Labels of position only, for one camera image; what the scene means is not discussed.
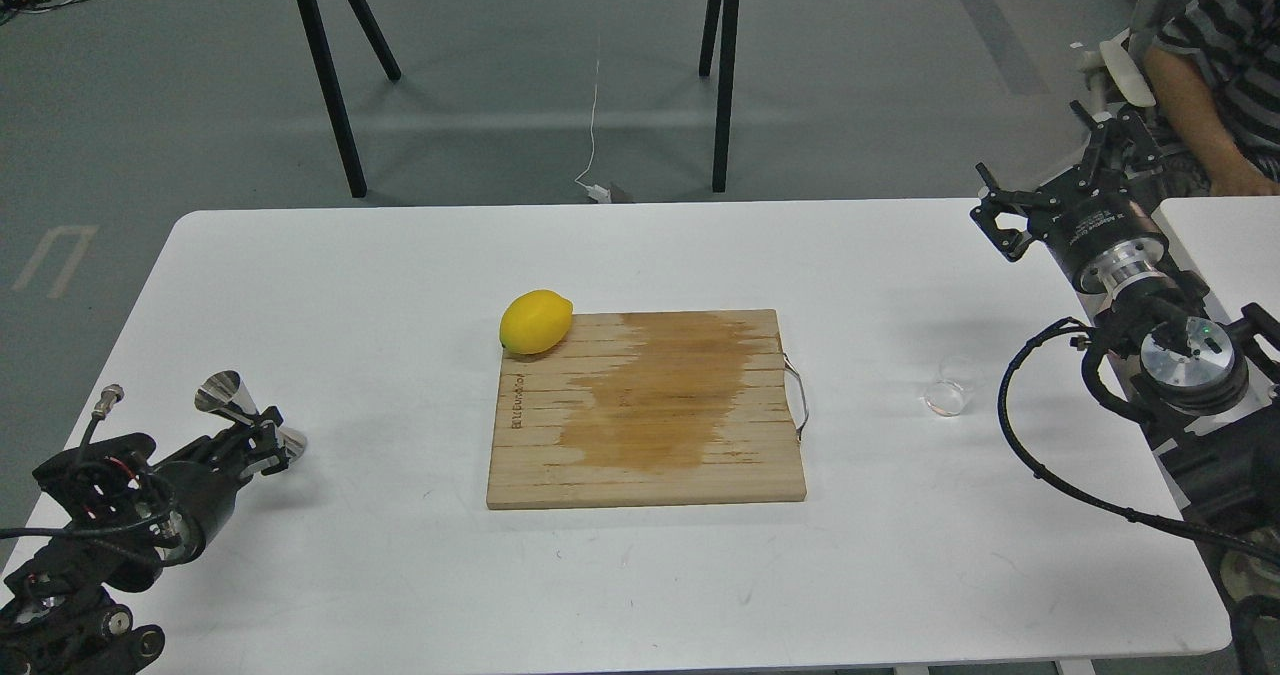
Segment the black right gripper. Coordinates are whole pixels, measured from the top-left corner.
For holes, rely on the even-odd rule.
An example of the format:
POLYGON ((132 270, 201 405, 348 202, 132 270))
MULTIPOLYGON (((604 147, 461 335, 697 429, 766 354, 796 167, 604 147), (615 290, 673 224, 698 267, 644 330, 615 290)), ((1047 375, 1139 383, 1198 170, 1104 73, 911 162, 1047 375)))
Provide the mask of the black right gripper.
POLYGON ((1087 129, 1074 174, 1042 190, 1005 190, 987 165, 978 163, 986 193, 970 211, 972 220, 1009 263, 1044 241, 1080 295, 1120 295, 1142 281, 1169 281, 1160 266, 1169 246, 1166 234, 1126 188, 1101 187, 1105 173, 1126 179, 1162 168, 1164 155, 1146 113, 1126 104, 1116 113, 1093 114, 1078 100, 1069 108, 1087 129))

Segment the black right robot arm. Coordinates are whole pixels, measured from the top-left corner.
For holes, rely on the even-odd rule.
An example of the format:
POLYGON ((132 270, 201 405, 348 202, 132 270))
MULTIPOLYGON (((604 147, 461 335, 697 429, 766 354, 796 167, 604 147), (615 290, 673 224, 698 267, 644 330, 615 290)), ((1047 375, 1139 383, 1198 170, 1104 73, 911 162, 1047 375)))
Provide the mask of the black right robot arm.
POLYGON ((1033 191, 1006 190, 984 164, 986 193, 972 220, 1009 261, 1042 243, 1079 295, 1107 300, 1093 324, 1062 318, 1033 336, 996 391, 1000 430, 1033 476, 1084 505, 1277 567, 1277 547, 1254 534, 1277 528, 1277 401, 1197 435, 1193 421, 1226 414, 1251 374, 1277 383, 1277 319, 1248 304, 1235 321, 1211 318, 1210 287, 1174 266, 1170 241, 1142 204, 1161 186, 1162 158, 1138 108, 1094 115, 1080 161, 1033 191), (1089 494, 1053 474, 1019 441, 1009 416, 1015 373, 1041 346, 1068 337, 1082 380, 1110 412, 1135 423, 1189 501, 1188 520, 1146 514, 1089 494))

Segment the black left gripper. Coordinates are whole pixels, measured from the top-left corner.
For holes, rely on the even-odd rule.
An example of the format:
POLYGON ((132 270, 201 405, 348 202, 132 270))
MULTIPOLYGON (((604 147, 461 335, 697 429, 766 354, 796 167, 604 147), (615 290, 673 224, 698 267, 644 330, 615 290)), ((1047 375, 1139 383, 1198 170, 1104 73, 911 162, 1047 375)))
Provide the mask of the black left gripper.
POLYGON ((278 407, 262 411, 268 420, 230 425, 215 437, 202 435, 160 461, 154 471, 175 493, 178 546, 165 553, 170 564, 189 564, 201 556, 229 521, 241 489, 257 475, 287 470, 293 461, 288 437, 273 435, 273 424, 284 424, 278 407))

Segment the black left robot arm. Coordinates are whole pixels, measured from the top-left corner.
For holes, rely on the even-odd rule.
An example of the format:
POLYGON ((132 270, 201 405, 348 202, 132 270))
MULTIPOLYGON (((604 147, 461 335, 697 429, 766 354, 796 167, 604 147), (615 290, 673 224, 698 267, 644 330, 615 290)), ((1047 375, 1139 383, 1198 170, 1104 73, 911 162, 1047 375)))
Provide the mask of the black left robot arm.
POLYGON ((236 371, 210 377, 195 406, 227 420, 152 464, 151 435, 96 441, 123 397, 102 389, 77 446, 33 471, 38 488, 69 520, 61 528, 6 528, 3 537, 42 537, 29 560, 5 576, 5 674, 137 674, 165 647, 156 625, 138 625, 114 590, 138 593, 168 567, 193 562, 225 526, 242 488, 287 470, 305 435, 275 407, 259 409, 236 371))

